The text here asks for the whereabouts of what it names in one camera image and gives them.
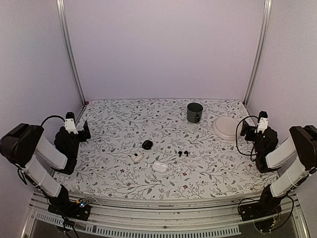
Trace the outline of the white earbud case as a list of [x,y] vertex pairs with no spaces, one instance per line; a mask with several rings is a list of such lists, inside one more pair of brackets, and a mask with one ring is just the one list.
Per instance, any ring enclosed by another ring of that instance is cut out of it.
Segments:
[[152,169],[158,173],[165,173],[167,171],[168,165],[161,162],[154,162]]

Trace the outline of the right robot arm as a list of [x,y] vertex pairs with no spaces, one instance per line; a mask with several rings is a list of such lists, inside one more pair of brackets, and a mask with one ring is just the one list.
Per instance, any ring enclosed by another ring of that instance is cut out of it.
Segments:
[[249,156],[255,157],[260,173],[277,171],[286,161],[295,158],[283,175],[262,191],[256,212],[267,216],[289,191],[317,171],[317,129],[313,125],[293,126],[289,129],[290,136],[278,144],[277,132],[268,126],[267,118],[260,118],[257,126],[249,125],[245,119],[238,124],[242,129],[236,131],[236,135],[253,143]]

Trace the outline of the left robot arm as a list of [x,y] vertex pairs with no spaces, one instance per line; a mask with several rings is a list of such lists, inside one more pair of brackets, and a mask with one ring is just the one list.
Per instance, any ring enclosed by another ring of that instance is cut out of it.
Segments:
[[21,123],[1,138],[0,153],[41,189],[61,214],[70,215],[75,202],[69,200],[68,190],[52,178],[38,157],[55,171],[71,175],[77,164],[80,143],[90,138],[88,123],[78,131],[72,119],[65,121],[55,135],[54,143],[44,136],[43,126]]

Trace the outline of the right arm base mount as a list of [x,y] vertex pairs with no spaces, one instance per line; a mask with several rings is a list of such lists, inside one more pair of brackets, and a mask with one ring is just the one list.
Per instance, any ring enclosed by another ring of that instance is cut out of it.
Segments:
[[267,216],[277,215],[282,211],[280,205],[261,205],[259,201],[248,198],[242,199],[240,201],[237,210],[242,218],[242,221],[250,221]]

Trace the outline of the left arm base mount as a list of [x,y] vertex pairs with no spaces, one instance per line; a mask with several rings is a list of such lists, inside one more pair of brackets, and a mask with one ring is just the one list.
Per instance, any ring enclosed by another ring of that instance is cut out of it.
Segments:
[[55,199],[49,199],[48,211],[67,218],[88,221],[91,209],[90,205],[82,206],[81,203],[71,201],[64,203]]

